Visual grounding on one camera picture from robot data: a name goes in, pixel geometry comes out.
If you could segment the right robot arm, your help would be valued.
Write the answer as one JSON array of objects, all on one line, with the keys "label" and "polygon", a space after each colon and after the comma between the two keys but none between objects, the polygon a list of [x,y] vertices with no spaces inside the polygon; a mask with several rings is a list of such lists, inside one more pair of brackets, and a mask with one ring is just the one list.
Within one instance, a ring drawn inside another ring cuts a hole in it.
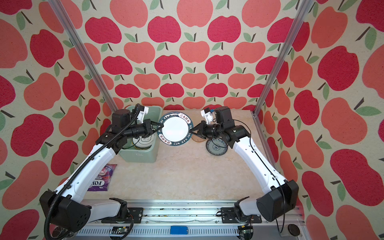
[{"label": "right robot arm", "polygon": [[264,195],[258,199],[245,197],[234,204],[239,222],[247,222],[251,216],[262,216],[268,222],[285,215],[297,204],[299,186],[288,181],[256,147],[251,132],[243,125],[236,125],[228,107],[201,111],[204,118],[190,133],[202,139],[220,139],[233,149],[247,164]]}]

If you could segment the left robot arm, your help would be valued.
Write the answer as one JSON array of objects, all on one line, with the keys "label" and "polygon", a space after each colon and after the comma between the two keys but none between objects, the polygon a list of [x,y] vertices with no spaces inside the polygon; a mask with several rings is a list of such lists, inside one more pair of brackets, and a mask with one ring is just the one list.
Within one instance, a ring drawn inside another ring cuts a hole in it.
[{"label": "left robot arm", "polygon": [[147,107],[139,104],[132,110],[117,110],[112,115],[112,123],[96,140],[87,158],[71,174],[68,179],[55,191],[46,191],[40,197],[40,204],[46,220],[44,235],[47,240],[54,237],[50,233],[50,225],[65,229],[57,237],[66,238],[81,230],[87,223],[109,219],[125,222],[129,220],[127,203],[117,198],[111,198],[100,204],[83,204],[85,194],[102,169],[127,144],[128,139],[149,137],[156,130],[163,128],[163,124],[145,119]]}]

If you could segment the blue block on rail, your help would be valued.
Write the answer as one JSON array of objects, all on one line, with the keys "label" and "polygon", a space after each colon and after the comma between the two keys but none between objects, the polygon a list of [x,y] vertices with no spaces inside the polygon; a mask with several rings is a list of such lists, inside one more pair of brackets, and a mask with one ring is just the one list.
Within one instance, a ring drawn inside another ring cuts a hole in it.
[{"label": "blue block on rail", "polygon": [[171,226],[170,235],[187,235],[188,227],[187,226]]}]

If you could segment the green rim plate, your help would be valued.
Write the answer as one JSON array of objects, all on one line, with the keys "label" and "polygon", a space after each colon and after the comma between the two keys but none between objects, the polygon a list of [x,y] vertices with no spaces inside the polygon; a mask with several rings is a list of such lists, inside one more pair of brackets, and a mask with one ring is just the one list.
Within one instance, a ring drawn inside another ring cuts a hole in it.
[{"label": "green rim plate", "polygon": [[191,138],[190,130],[194,127],[191,118],[182,112],[170,112],[163,115],[157,130],[161,142],[168,146],[181,146]]}]

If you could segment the left aluminium frame post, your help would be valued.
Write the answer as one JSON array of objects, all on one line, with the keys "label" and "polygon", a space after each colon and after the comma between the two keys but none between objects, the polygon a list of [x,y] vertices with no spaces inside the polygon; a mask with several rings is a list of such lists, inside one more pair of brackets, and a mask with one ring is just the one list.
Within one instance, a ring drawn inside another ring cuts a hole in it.
[{"label": "left aluminium frame post", "polygon": [[61,1],[49,0],[48,2],[51,8],[53,9],[56,17],[58,18],[61,25],[63,26],[64,30],[66,31],[67,35],[69,36],[69,39],[72,41],[81,60],[85,64],[86,69],[88,70],[89,74],[93,78],[96,86],[98,87],[99,91],[104,97],[106,103],[108,104],[112,113],[114,113],[118,109],[117,105],[113,97],[111,96],[103,78],[98,72],[96,65],[94,64],[94,61],[92,60],[92,57],[89,54],[86,46],[84,45],[81,38],[79,37],[77,30],[71,21],[71,18],[69,17],[69,15],[67,14],[64,8],[64,5],[62,4]]}]

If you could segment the right aluminium frame post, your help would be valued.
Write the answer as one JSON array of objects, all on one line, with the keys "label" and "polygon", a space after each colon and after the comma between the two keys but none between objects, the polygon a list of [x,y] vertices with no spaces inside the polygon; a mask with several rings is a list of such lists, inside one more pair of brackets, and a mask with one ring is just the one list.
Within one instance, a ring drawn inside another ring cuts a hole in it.
[{"label": "right aluminium frame post", "polygon": [[258,116],[259,111],[261,110],[263,104],[265,103],[268,93],[274,81],[277,79],[277,75],[282,68],[285,58],[289,54],[290,50],[293,50],[293,42],[296,39],[300,31],[300,28],[303,25],[304,20],[306,19],[310,11],[310,8],[314,3],[315,1],[313,0],[301,1],[301,5],[299,6],[298,12],[293,20],[292,26],[287,34],[285,41],[283,42],[281,50],[279,51],[279,55],[275,61],[272,71],[267,77],[265,87],[261,93],[261,96],[258,98],[257,105],[255,107],[255,110],[253,111],[253,117]]}]

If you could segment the mint green plastic bin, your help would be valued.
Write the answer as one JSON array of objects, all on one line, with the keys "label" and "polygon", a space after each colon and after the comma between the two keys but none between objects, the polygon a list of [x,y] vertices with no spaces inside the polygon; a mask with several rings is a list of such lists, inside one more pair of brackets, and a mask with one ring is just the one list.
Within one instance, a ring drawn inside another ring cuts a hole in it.
[{"label": "mint green plastic bin", "polygon": [[[150,106],[149,112],[144,120],[150,119],[159,122],[163,114],[163,108],[159,106]],[[119,155],[126,162],[132,163],[154,163],[157,159],[160,140],[158,134],[152,134],[147,138],[139,137],[128,139],[126,145],[120,150]]]}]

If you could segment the blue floral ceramic plate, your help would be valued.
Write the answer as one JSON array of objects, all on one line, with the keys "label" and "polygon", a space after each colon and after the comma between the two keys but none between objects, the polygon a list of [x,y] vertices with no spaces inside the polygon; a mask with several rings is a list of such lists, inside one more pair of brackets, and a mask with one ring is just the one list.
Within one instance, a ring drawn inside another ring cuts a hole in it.
[{"label": "blue floral ceramic plate", "polygon": [[221,139],[211,139],[206,142],[207,151],[214,156],[222,156],[228,151],[228,145]]}]

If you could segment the brown tinted glass plate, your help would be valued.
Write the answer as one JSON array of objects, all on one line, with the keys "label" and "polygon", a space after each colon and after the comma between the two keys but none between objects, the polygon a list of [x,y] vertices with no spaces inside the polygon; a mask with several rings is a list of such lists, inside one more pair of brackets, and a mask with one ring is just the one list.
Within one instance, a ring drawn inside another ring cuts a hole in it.
[{"label": "brown tinted glass plate", "polygon": [[192,135],[192,140],[195,141],[196,143],[203,143],[206,141],[206,139],[203,139],[203,138],[198,137],[196,135]]}]

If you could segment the purple candy bag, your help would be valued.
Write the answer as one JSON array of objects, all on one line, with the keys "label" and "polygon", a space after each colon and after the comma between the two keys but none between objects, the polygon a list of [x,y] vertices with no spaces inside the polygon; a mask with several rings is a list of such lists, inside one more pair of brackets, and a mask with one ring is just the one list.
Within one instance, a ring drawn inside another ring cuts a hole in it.
[{"label": "purple candy bag", "polygon": [[109,188],[113,173],[118,165],[107,164],[93,180],[88,192],[106,192]]}]

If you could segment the aluminium frame post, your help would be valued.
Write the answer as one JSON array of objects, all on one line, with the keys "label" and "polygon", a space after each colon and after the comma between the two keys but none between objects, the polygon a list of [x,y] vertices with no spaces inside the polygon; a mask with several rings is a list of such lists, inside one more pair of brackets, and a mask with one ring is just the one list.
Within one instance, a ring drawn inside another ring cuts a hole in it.
[{"label": "aluminium frame post", "polygon": [[292,26],[287,34],[285,41],[283,42],[281,50],[279,51],[279,55],[275,61],[272,71],[267,77],[265,87],[261,93],[261,96],[258,98],[257,105],[255,107],[255,110],[253,111],[253,117],[258,116],[259,111],[261,110],[263,104],[265,103],[268,93],[274,81],[277,79],[277,75],[282,68],[285,58],[289,54],[290,50],[293,50],[293,42],[296,39],[300,31],[300,28],[303,25],[304,20],[306,19],[310,11],[310,8],[314,3],[315,1],[313,0],[301,1],[301,5],[299,6],[298,12],[293,20]]},{"label": "aluminium frame post", "polygon": [[94,64],[94,61],[92,60],[92,57],[89,54],[86,46],[84,45],[81,38],[79,37],[77,30],[71,21],[71,18],[69,17],[69,15],[67,14],[64,8],[64,5],[62,4],[61,1],[49,0],[48,2],[51,8],[53,9],[56,17],[58,18],[61,25],[63,26],[64,30],[66,31],[67,35],[69,36],[69,39],[72,41],[81,60],[85,64],[86,69],[88,70],[89,74],[93,78],[96,86],[98,87],[99,91],[104,97],[106,103],[108,104],[112,113],[114,113],[118,109],[117,105],[113,97],[111,96],[103,78],[98,72],[96,65]]}]

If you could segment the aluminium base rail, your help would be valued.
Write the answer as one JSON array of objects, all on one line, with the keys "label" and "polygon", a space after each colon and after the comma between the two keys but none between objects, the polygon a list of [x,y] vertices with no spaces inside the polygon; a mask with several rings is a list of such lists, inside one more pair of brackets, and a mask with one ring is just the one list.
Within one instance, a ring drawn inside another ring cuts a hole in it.
[{"label": "aluminium base rail", "polygon": [[[68,240],[309,240],[310,234],[301,220],[299,208],[285,217],[261,224],[223,224],[216,213],[221,208],[234,208],[234,201],[127,201],[127,208],[143,208],[140,224],[104,224],[101,220],[87,223],[68,235]],[[293,237],[288,225],[295,224],[301,234]],[[187,235],[170,235],[171,226],[187,226]]]}]

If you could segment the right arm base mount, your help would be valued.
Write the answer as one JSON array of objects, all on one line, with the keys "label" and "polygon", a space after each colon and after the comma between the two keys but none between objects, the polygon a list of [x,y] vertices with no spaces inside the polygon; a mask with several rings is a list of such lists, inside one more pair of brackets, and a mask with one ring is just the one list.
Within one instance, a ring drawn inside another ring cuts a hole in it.
[{"label": "right arm base mount", "polygon": [[258,215],[245,216],[244,219],[240,220],[234,208],[221,208],[217,213],[217,217],[220,217],[223,224],[248,224],[251,222],[252,224],[261,224],[262,218]]}]

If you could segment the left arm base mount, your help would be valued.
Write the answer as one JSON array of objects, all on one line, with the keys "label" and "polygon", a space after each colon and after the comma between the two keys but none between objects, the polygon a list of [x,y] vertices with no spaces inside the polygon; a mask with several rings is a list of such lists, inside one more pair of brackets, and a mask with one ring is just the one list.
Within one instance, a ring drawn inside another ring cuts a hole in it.
[{"label": "left arm base mount", "polygon": [[114,217],[102,219],[104,224],[140,224],[143,217],[143,208],[127,208],[123,207]]}]

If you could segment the black round knob right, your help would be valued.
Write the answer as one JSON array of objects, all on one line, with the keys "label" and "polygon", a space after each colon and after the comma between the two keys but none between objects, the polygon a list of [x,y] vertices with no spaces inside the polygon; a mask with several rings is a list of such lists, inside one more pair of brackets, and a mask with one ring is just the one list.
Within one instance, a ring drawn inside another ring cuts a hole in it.
[{"label": "black round knob right", "polygon": [[288,233],[293,237],[297,237],[301,234],[300,228],[295,224],[289,224],[287,229]]}]

